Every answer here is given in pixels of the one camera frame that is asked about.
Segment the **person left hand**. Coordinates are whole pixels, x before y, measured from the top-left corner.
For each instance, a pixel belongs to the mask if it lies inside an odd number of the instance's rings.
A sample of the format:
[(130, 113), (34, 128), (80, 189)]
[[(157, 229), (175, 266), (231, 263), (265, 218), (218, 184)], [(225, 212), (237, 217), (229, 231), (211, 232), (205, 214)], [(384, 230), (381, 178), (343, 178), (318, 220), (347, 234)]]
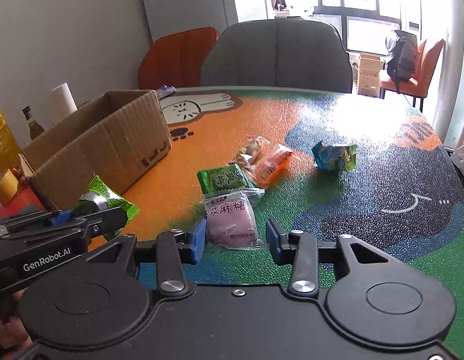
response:
[(0, 359), (13, 359), (33, 343), (16, 311), (23, 293), (0, 299)]

